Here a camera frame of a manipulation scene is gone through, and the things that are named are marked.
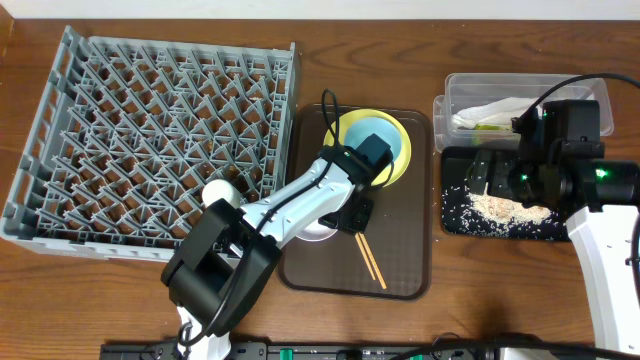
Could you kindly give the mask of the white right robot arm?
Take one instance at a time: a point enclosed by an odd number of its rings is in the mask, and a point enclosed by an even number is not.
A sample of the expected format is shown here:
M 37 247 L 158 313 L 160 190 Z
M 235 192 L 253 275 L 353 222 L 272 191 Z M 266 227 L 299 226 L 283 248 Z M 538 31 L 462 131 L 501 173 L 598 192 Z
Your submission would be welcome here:
M 512 127 L 518 149 L 479 149 L 469 190 L 560 216 L 583 273 L 597 347 L 638 354 L 638 164 L 605 159 L 594 100 L 546 102 Z

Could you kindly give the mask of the white small cup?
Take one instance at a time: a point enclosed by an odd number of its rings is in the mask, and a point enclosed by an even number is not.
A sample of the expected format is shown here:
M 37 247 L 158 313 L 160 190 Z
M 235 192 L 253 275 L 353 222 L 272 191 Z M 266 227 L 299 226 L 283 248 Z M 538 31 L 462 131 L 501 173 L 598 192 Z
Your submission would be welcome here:
M 201 196 L 205 207 L 209 207 L 221 199 L 227 201 L 233 208 L 241 206 L 241 193 L 224 179 L 214 179 L 208 182 L 202 189 Z

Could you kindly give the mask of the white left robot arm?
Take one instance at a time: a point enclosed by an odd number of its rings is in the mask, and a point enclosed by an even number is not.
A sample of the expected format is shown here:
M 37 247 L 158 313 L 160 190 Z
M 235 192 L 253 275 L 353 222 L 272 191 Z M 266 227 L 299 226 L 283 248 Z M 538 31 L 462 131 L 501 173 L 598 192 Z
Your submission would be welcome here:
M 361 234 L 373 209 L 364 194 L 382 172 L 394 172 L 394 160 L 392 145 L 376 134 L 355 147 L 334 142 L 266 198 L 207 205 L 161 274 L 182 321 L 175 357 L 225 358 L 230 331 L 256 303 L 284 246 L 304 234 L 316 241 L 335 231 Z

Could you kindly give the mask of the white napkin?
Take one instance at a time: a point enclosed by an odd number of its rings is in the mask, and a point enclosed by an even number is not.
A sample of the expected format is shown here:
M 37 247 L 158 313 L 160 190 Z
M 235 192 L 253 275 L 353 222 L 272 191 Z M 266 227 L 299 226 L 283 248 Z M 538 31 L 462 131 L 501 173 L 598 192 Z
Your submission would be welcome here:
M 451 116 L 451 123 L 456 129 L 471 130 L 483 126 L 510 128 L 511 119 L 523 115 L 534 102 L 534 98 L 504 98 L 487 105 L 462 109 Z

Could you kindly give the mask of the green snack wrapper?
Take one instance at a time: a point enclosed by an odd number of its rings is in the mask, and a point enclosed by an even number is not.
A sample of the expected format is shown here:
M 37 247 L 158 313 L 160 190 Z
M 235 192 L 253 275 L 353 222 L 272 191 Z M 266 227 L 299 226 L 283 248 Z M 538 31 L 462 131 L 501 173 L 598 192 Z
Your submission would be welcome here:
M 476 124 L 473 127 L 474 131 L 506 131 L 512 132 L 511 125 L 506 124 Z

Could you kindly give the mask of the light blue bowl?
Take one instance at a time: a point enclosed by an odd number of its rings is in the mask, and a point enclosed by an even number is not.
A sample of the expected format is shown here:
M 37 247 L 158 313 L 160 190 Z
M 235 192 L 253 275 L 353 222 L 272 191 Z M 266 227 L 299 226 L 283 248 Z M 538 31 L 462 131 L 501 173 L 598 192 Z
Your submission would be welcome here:
M 390 121 L 366 117 L 348 127 L 343 144 L 365 156 L 372 165 L 378 165 L 388 154 L 392 161 L 398 158 L 402 139 L 400 131 Z

